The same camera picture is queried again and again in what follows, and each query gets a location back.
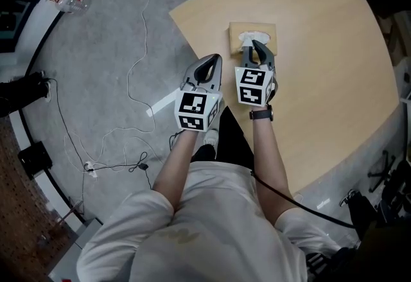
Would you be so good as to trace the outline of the black worn pack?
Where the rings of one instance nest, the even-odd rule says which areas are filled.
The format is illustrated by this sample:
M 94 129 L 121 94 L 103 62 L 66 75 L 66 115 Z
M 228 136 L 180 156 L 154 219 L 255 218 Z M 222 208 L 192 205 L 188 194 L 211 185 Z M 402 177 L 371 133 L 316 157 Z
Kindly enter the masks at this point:
M 358 248 L 306 263 L 309 282 L 411 282 L 411 221 L 371 227 Z

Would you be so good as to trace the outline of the person's right forearm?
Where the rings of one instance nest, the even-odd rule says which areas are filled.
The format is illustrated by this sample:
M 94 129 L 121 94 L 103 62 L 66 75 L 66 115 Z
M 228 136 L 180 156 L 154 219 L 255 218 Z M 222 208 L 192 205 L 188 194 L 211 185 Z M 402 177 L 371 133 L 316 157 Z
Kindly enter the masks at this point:
M 272 188 L 280 191 L 287 197 L 291 197 L 286 170 L 270 120 L 270 110 L 268 110 L 268 107 L 252 107 L 251 112 L 254 116 L 260 114 L 260 112 L 265 112 L 267 115 L 265 118 L 252 121 L 254 173 Z M 259 182 L 256 183 L 256 190 L 262 211 L 272 225 L 275 225 L 282 213 L 294 207 L 292 203 Z

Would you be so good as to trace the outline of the person's black trousers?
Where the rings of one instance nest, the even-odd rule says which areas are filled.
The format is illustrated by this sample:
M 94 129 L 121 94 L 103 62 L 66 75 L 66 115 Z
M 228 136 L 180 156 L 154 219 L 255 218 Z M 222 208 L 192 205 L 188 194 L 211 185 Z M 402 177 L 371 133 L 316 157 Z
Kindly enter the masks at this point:
M 217 147 L 202 145 L 191 162 L 216 161 L 254 169 L 254 154 L 229 107 L 220 116 Z

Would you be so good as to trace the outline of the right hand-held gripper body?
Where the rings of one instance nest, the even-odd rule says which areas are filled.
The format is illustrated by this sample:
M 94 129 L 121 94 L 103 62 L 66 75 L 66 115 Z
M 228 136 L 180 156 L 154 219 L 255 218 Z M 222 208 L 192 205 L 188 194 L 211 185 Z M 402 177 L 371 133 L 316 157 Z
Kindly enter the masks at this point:
M 265 106 L 278 90 L 275 65 L 236 67 L 236 89 L 238 102 L 251 106 Z

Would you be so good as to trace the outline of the white tissue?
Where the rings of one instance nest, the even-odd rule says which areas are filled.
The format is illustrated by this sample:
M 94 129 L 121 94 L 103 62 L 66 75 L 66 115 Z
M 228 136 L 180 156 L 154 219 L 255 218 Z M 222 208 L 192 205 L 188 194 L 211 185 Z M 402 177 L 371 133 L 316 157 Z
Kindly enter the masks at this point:
M 267 44 L 270 42 L 271 36 L 262 31 L 244 31 L 238 35 L 238 38 L 241 41 L 241 47 L 251 47 L 254 46 L 254 41 Z

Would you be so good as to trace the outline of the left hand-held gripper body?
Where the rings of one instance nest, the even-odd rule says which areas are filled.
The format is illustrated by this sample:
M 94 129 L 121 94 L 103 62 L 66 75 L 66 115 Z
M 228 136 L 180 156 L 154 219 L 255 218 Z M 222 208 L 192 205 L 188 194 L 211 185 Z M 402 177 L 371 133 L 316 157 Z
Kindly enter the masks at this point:
M 196 87 L 184 82 L 175 95 L 174 115 L 181 130 L 207 132 L 220 111 L 221 82 Z

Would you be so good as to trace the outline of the black wristwatch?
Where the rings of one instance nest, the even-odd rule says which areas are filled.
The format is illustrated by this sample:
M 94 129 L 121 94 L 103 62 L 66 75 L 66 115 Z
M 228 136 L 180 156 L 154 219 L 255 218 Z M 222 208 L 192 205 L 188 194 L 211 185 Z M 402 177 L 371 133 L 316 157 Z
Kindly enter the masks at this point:
M 269 119 L 273 121 L 273 110 L 271 105 L 265 105 L 264 107 L 256 107 L 249 112 L 249 118 L 253 121 L 257 119 Z

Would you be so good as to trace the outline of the brown cardboard tissue box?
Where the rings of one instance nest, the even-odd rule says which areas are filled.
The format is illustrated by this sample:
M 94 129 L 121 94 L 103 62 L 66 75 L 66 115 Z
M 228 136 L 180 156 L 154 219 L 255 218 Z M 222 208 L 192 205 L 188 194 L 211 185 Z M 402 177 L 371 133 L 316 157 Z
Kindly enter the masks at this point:
M 238 35 L 244 31 L 262 31 L 271 36 L 270 42 L 265 44 L 267 48 L 277 55 L 277 32 L 275 24 L 257 22 L 230 22 L 229 23 L 229 44 L 232 57 L 242 54 L 241 41 Z

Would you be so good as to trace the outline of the person's left forearm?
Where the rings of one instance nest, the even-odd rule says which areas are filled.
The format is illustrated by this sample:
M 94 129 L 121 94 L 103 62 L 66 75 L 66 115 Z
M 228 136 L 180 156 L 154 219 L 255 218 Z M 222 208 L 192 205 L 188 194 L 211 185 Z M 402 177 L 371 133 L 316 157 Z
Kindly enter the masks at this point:
M 180 203 L 197 137 L 198 132 L 192 130 L 179 135 L 152 186 L 169 201 L 174 211 Z

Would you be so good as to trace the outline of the clear plastic bottle red label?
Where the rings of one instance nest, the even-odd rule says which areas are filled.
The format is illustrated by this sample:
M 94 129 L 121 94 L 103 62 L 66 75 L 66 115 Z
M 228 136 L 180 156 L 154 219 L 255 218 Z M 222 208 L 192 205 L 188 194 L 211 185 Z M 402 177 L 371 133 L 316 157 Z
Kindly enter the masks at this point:
M 65 13 L 84 13 L 89 8 L 87 0 L 57 0 L 55 5 Z

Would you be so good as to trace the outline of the large wooden table white legs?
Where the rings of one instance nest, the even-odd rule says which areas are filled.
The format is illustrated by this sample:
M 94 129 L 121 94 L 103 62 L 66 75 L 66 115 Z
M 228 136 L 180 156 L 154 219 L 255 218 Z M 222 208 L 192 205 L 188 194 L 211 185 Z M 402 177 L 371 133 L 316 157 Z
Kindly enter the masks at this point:
M 248 140 L 229 23 L 275 24 L 273 126 L 292 192 L 350 156 L 398 106 L 389 53 L 366 0 L 188 0 L 170 15 L 198 57 L 222 56 L 223 99 Z

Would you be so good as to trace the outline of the person's white shirt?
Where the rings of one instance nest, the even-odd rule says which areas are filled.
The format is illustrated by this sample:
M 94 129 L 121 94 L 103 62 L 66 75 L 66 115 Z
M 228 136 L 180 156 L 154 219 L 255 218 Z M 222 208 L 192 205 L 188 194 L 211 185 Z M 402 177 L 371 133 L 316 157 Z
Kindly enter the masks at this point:
M 339 245 L 299 208 L 271 224 L 248 169 L 195 162 L 177 209 L 154 190 L 129 195 L 89 240 L 81 282 L 306 282 L 306 256 Z

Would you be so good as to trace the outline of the person's white shoe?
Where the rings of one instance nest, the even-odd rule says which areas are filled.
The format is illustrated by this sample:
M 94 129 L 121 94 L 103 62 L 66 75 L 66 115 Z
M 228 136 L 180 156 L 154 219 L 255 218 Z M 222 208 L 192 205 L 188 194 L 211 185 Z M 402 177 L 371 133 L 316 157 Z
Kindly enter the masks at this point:
M 217 148 L 219 141 L 219 133 L 215 128 L 209 129 L 204 136 L 203 145 L 211 145 L 214 149 Z

